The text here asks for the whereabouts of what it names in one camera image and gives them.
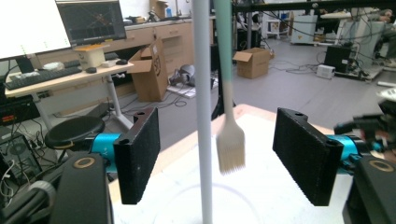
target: white screen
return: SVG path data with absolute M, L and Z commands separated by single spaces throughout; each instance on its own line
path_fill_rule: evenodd
M 7 1 L 0 29 L 0 59 L 70 47 L 54 0 Z

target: open cardboard box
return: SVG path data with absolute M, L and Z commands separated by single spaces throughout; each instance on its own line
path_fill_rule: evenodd
M 255 78 L 267 74 L 270 57 L 268 49 L 252 48 L 237 51 L 233 59 L 236 60 L 238 76 Z
M 168 86 L 163 41 L 157 38 L 145 49 L 139 50 L 130 60 L 137 97 L 141 102 L 162 101 Z

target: bottle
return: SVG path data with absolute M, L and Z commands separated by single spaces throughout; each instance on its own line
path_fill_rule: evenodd
M 167 7 L 165 10 L 166 17 L 172 17 L 172 8 Z

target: black round stool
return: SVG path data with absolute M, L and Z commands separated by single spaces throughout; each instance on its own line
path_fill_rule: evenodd
M 105 122 L 97 117 L 82 116 L 68 119 L 49 130 L 44 142 L 49 148 L 64 151 L 58 160 L 60 161 L 67 149 L 83 150 L 84 139 L 90 133 L 101 133 L 105 127 Z

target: monitor screen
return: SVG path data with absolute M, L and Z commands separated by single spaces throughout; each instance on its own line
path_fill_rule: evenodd
M 0 61 L 70 48 L 54 0 L 12 0 L 0 6 Z
M 126 37 L 118 0 L 56 1 L 72 46 Z

